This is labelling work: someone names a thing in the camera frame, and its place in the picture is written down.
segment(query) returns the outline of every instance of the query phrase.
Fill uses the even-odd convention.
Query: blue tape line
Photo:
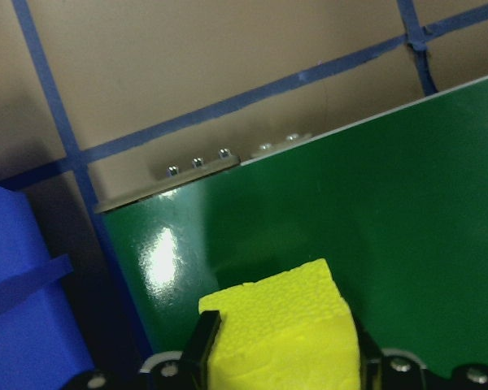
[[[50,71],[49,63],[47,62],[47,58],[43,51],[31,11],[28,8],[26,0],[12,0],[12,2],[18,17],[18,21],[20,22],[20,27],[24,33],[24,38],[31,54],[34,67],[37,71],[41,87],[46,96],[50,112],[53,115],[54,123],[56,124],[56,128],[67,154],[67,158],[64,160],[59,160],[59,164],[46,164],[45,166],[38,168],[36,173],[38,174],[38,177],[48,178],[48,176],[53,175],[57,171],[61,171],[61,168],[74,170],[81,197],[85,202],[90,221],[96,229],[96,234],[98,235],[98,239],[102,245],[102,250],[105,253],[106,260],[109,262],[111,270],[114,271],[114,275],[120,275],[119,264],[115,259],[114,251],[111,250],[107,244],[107,232],[104,227],[102,228],[102,223],[99,217],[92,210],[93,205],[98,202],[98,199],[96,198],[94,187],[90,181],[86,163],[84,163],[82,160],[80,148],[76,142],[76,138],[74,137],[72,126],[68,120],[67,112],[63,106],[54,77]],[[30,178],[23,176],[16,182],[9,182],[8,184],[18,184],[21,180],[26,179]],[[123,299],[123,303],[125,304],[124,308],[128,311],[129,318],[131,320],[130,323],[133,326],[134,335],[137,337],[137,341],[139,341],[137,346],[141,353],[144,353],[145,355],[150,354],[150,344],[146,339],[146,336],[144,336],[144,333],[142,333],[141,322],[138,316],[133,315],[135,313],[135,308],[129,299],[128,289],[126,288],[126,285],[119,283],[120,280],[123,280],[122,276],[118,278],[116,282],[118,282],[118,287],[121,287],[123,291],[123,293],[120,295]]]
[[[43,180],[61,175],[62,173],[70,170],[72,170],[70,160],[67,158],[61,158],[60,160],[49,162],[30,171],[1,180],[0,187],[9,189],[11,191],[19,191],[30,185],[40,183]]]
[[[299,73],[273,81],[270,84],[266,84],[245,93],[238,94],[237,96],[230,97],[222,102],[217,102],[210,106],[190,112],[189,114],[171,119],[167,122],[156,124],[155,126],[151,126],[149,128],[144,128],[138,132],[134,132],[132,134],[128,134],[127,136],[122,136],[113,141],[108,141],[102,145],[84,150],[83,159],[86,163],[92,163],[113,154],[118,154],[136,146],[143,145],[148,141],[152,141],[155,138],[181,130],[182,128],[187,128],[195,124],[201,124],[208,120],[216,119],[223,115],[241,110],[244,107],[250,106],[256,102],[260,102],[266,98],[270,98],[280,93],[288,92],[290,90],[303,87],[304,85],[314,83],[315,81],[322,80],[326,77],[350,70],[361,65],[362,63],[366,63],[371,59],[375,59],[388,51],[396,49],[404,42],[404,36],[392,38],[367,49],[348,54],[344,57],[323,63],[316,67],[311,67]]]
[[[107,228],[103,222],[100,215],[94,213],[94,205],[98,203],[98,198],[96,197],[96,192],[92,182],[90,181],[89,172],[86,167],[77,168],[74,170],[74,176],[76,178],[76,183],[80,189],[81,196],[85,202],[87,212],[89,214],[90,222],[92,223],[96,235],[98,237],[99,244],[105,258],[109,261],[109,269],[114,277],[115,285],[120,288],[121,291],[127,292],[120,295],[120,299],[124,304],[124,309],[127,312],[128,317],[131,319],[131,325],[133,327],[133,335],[136,339],[136,344],[139,348],[139,352],[144,357],[149,357],[152,354],[152,349],[148,339],[146,338],[146,333],[143,329],[141,320],[137,315],[136,308],[129,297],[129,288],[121,272],[119,262],[117,261],[117,255],[115,254],[114,246],[108,235]]]
[[[442,37],[447,33],[455,30],[470,27],[474,24],[481,23],[488,20],[488,4],[474,8],[470,11],[454,15],[450,18],[439,20],[431,24],[427,24],[423,28],[426,41]]]
[[[434,22],[431,24],[428,24],[424,28],[422,28],[423,34],[425,36],[425,41],[432,41],[436,38],[442,37],[443,35],[447,33],[451,33],[455,30],[461,29],[461,28],[466,28],[471,25],[481,23],[488,20],[488,4],[485,6],[480,6],[478,8],[474,8],[473,10],[463,12],[458,15],[454,15],[450,18],[446,18],[443,20],[440,20],[438,22]],[[426,67],[428,68],[428,62],[423,63],[426,60],[424,59],[417,59],[416,66],[417,67]],[[421,83],[423,85],[423,88],[428,88],[426,84],[427,77],[422,77],[421,75],[424,75],[422,71],[419,71],[420,74],[420,79]],[[223,105],[224,102],[216,103],[215,105],[205,107],[204,109],[195,111],[198,113],[199,116],[202,116],[202,112],[199,113],[199,111],[207,110],[210,107],[214,111],[217,111],[216,106],[217,105]],[[229,110],[226,113],[234,112],[238,110],[238,108],[234,110]],[[181,117],[172,119],[168,122],[165,123],[160,123],[155,126],[143,129],[137,133],[131,134],[129,136],[124,136],[121,138],[118,138],[113,141],[109,141],[105,144],[95,146],[93,148],[90,148],[85,151],[85,156],[83,158],[80,158],[79,163],[81,164],[87,164],[87,163],[92,163],[94,161],[98,161],[103,158],[107,158],[112,156],[113,154],[118,154],[120,152],[123,152],[125,150],[129,150],[135,146],[143,145],[144,143],[153,140],[154,138],[161,137],[162,135],[169,134],[170,132],[175,132],[176,130],[181,130],[182,128],[188,127],[192,124],[199,124],[201,122],[204,122],[206,120],[211,119],[209,113],[206,113],[206,118],[204,120],[199,120],[195,118],[195,115],[188,114],[188,115],[182,115]],[[25,187],[28,187],[29,185],[38,183],[40,181],[49,179],[50,177],[57,176],[61,173],[64,173],[66,171],[70,171],[72,168],[73,164],[70,162],[66,161],[66,159],[59,160],[58,162],[52,162],[49,164],[46,164],[42,167],[35,168],[31,171],[26,171],[24,173],[21,173],[19,175],[12,176],[11,178],[5,179],[0,181],[0,185],[2,187],[8,188],[8,189],[22,189]]]
[[[398,0],[399,13],[407,31],[407,41],[415,51],[426,51],[425,35],[417,19],[412,0]]]
[[[34,25],[27,1],[12,0],[12,2],[65,152],[68,157],[77,156],[80,153],[80,148],[72,132],[71,123],[63,107],[62,99],[59,96],[56,82],[50,71],[43,47],[41,46],[40,37]]]
[[[398,0],[398,8],[407,31],[407,42],[414,50],[416,70],[420,77],[421,88],[423,88],[425,95],[429,96],[436,93],[438,89],[430,74],[425,33],[417,19],[416,8],[414,8],[412,0]]]
[[[32,294],[72,271],[66,254],[20,275],[0,282],[0,315],[15,308]]]
[[[241,110],[253,103],[260,102],[279,93],[284,93],[308,85],[326,77],[337,75],[349,69],[375,59],[380,55],[391,51],[405,42],[405,37],[400,36],[389,39],[367,49],[357,51],[345,57],[337,58],[319,66],[284,77],[257,89],[241,93],[237,96],[206,106],[189,114],[179,116],[167,122],[156,124],[127,136],[122,136],[113,141],[84,150],[72,158],[62,158],[50,162],[31,171],[26,171],[8,179],[0,181],[0,186],[10,190],[19,190],[29,185],[57,176],[66,171],[84,167],[103,158],[118,154],[133,147],[144,145],[148,141],[166,134],[187,128],[195,124],[201,124],[210,119],[219,118],[234,111]]]
[[[416,60],[417,74],[420,77],[423,92],[426,96],[435,94],[438,89],[436,88],[432,75],[430,74],[428,52],[417,51],[414,53],[414,57]]]

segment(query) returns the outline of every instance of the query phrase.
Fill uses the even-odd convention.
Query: bolt
[[[272,148],[272,145],[269,142],[266,142],[265,144],[262,144],[261,146],[259,146],[260,150],[268,150],[271,148]]]
[[[231,156],[231,151],[229,149],[219,149],[219,158],[227,158]]]
[[[175,176],[179,173],[179,167],[177,165],[172,165],[168,167],[166,170],[166,174],[168,177]]]
[[[293,133],[293,134],[290,134],[289,136],[287,136],[285,138],[286,141],[296,141],[300,138],[300,135],[298,133]]]
[[[194,158],[192,160],[192,165],[194,166],[194,168],[202,167],[204,165],[204,158],[202,158],[202,157]]]
[[[475,367],[470,367],[466,371],[466,377],[470,379],[472,382],[474,382],[475,384],[488,383],[488,375],[486,375],[484,372],[482,372],[481,370]]]
[[[390,361],[390,366],[397,372],[409,372],[412,368],[410,362],[403,357],[395,357]]]
[[[102,388],[107,384],[107,379],[103,374],[97,373],[87,382],[87,388]]]
[[[164,367],[161,369],[162,376],[175,376],[179,373],[179,366],[176,362],[166,362]]]

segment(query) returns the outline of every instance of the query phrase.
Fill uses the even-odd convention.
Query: green board
[[[104,218],[156,350],[201,296],[324,257],[380,346],[488,364],[488,79]]]

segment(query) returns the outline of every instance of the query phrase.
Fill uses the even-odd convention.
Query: blue plastic block
[[[25,195],[0,188],[0,283],[49,261]],[[0,314],[0,389],[54,390],[92,367],[58,281]]]

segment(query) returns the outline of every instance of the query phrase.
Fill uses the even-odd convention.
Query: yellow foam block
[[[214,292],[205,310],[222,318],[209,390],[359,390],[355,325],[324,259]]]

